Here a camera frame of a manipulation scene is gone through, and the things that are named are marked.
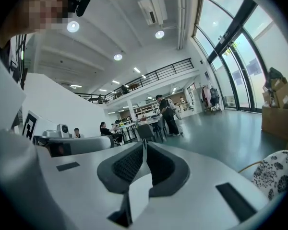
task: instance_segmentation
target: ceiling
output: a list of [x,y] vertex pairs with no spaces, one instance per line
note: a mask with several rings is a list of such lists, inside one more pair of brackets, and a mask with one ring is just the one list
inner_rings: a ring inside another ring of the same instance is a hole
[[[147,97],[153,97],[155,98],[156,95],[161,94],[163,96],[167,96],[173,93],[173,89],[176,88],[175,93],[181,92],[183,91],[183,88],[187,88],[188,86],[186,86],[191,79],[194,79],[194,77],[188,78],[188,79],[184,79],[178,82],[174,82],[171,83],[169,85],[166,85],[164,87],[158,88],[157,90],[153,90],[150,92],[147,92],[145,94],[142,94],[140,96],[137,96],[133,99],[131,99],[131,102],[133,105],[137,105],[139,102],[143,102],[143,101],[148,101],[149,99]],[[125,103],[120,103],[114,107],[112,107],[111,109],[109,109],[109,112],[117,112],[119,110],[124,110],[122,107],[123,106],[127,106],[127,102]]]
[[[30,39],[25,51],[25,67],[66,84],[67,88],[69,84],[81,85],[82,88],[76,90],[68,89],[84,93],[96,93],[106,83],[112,84],[118,75],[123,76],[122,83],[133,80],[138,76],[133,74],[128,59],[135,59],[135,55],[147,50],[175,50],[178,42],[177,28],[164,29],[164,38],[156,39],[160,26],[147,25],[137,1],[91,0],[82,17],[74,15],[68,19],[79,23],[76,33],[68,32],[63,24],[61,29]],[[168,19],[163,26],[177,27],[177,0],[165,0],[165,4]],[[123,55],[121,61],[113,59],[117,53]]]

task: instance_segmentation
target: black bag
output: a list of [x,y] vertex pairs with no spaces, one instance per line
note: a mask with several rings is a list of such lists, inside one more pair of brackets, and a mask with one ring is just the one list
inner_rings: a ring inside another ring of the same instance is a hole
[[175,113],[174,113],[174,111],[170,108],[169,103],[168,103],[168,100],[166,100],[166,101],[167,101],[167,108],[166,108],[165,112],[162,114],[162,116],[164,117],[164,119],[165,119],[166,121],[171,121],[171,120],[173,120]]

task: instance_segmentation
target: pink garment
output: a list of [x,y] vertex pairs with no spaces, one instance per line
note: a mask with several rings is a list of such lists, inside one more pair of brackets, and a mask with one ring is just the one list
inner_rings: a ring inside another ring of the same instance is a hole
[[211,106],[211,102],[210,102],[210,100],[211,100],[211,93],[210,93],[210,89],[208,89],[207,86],[204,87],[204,94],[205,94],[205,96],[206,96],[206,98],[207,98],[208,106]]

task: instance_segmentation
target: black railing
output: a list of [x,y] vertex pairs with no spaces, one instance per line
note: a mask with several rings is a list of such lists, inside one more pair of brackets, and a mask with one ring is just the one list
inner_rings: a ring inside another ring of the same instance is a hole
[[107,100],[107,102],[115,100],[124,94],[128,94],[148,84],[167,78],[174,74],[177,74],[186,70],[190,70],[192,68],[194,68],[194,66],[191,62],[191,58],[175,62],[171,65],[168,65],[158,70],[147,73],[142,77],[139,77],[135,80],[132,80],[124,84],[124,86],[126,87],[125,91],[123,91],[121,87],[117,88],[111,91],[109,94],[107,94],[105,96],[105,99]]
[[101,98],[99,98],[99,94],[85,94],[85,93],[75,93],[75,94],[88,100],[91,103],[95,103],[95,104],[108,103],[105,95],[101,95]]
[[24,51],[25,51],[25,41],[27,38],[27,34],[17,35],[16,36],[16,52],[15,57],[19,67],[19,81],[20,86],[24,89],[25,78],[28,73],[28,68],[24,68]]

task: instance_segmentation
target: floral cushion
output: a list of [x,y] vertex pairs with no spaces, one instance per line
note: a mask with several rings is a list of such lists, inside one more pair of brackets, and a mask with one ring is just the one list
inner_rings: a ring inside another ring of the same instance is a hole
[[288,189],[288,150],[266,157],[253,174],[252,182],[271,200]]

